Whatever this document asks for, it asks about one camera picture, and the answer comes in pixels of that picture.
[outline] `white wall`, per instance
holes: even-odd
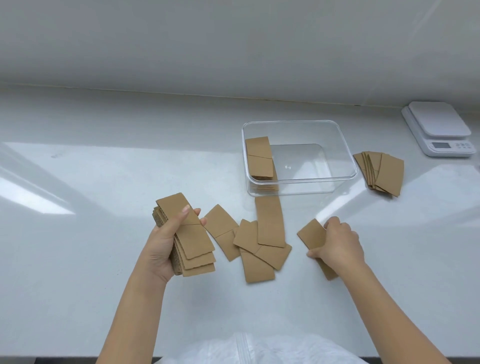
[[[478,0],[3,0],[0,81],[480,110]]]

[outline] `person's right hand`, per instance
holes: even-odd
[[[365,265],[359,236],[346,222],[336,216],[325,223],[325,245],[309,250],[310,258],[321,258],[340,277],[352,269]]]

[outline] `scale display screen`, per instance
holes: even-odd
[[[432,143],[433,147],[435,148],[451,148],[450,144],[448,143]]]

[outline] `scale weighing platform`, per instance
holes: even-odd
[[[430,157],[470,157],[477,151],[467,137],[471,131],[445,102],[413,101],[402,109],[413,136]]]

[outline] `hand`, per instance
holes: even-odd
[[[169,256],[173,248],[173,237],[182,221],[188,216],[190,206],[187,205],[175,217],[169,219],[162,227],[155,226],[147,239],[144,249],[140,254],[139,261],[145,262],[154,274],[167,283],[173,277],[173,267]],[[193,211],[197,216],[199,208]],[[206,218],[201,218],[203,226],[207,223]]]
[[[310,258],[321,258],[339,276],[356,267],[365,265],[359,235],[346,222],[340,223],[336,216],[325,223],[325,245],[307,253]]]

